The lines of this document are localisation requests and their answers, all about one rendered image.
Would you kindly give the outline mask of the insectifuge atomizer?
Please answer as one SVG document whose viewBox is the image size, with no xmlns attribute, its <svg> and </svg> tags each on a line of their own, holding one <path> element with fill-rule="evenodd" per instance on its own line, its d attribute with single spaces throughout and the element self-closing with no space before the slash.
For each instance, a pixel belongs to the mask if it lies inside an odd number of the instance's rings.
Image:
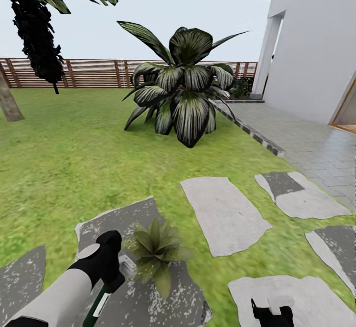
<svg viewBox="0 0 356 327">
<path fill-rule="evenodd" d="M 111 291 L 106 285 L 103 285 L 97 298 L 91 306 L 91 309 L 89 310 L 89 313 L 85 318 L 82 327 L 94 327 L 110 295 Z"/>
</svg>

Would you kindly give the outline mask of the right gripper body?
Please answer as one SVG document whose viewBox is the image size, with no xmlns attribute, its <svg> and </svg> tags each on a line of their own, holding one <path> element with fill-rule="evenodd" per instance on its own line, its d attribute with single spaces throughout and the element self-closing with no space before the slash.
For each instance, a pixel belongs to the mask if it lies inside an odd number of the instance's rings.
<svg viewBox="0 0 356 327">
<path fill-rule="evenodd" d="M 259 307 L 261 327 L 294 327 L 290 306 L 281 306 L 281 315 L 274 316 L 268 308 Z"/>
</svg>

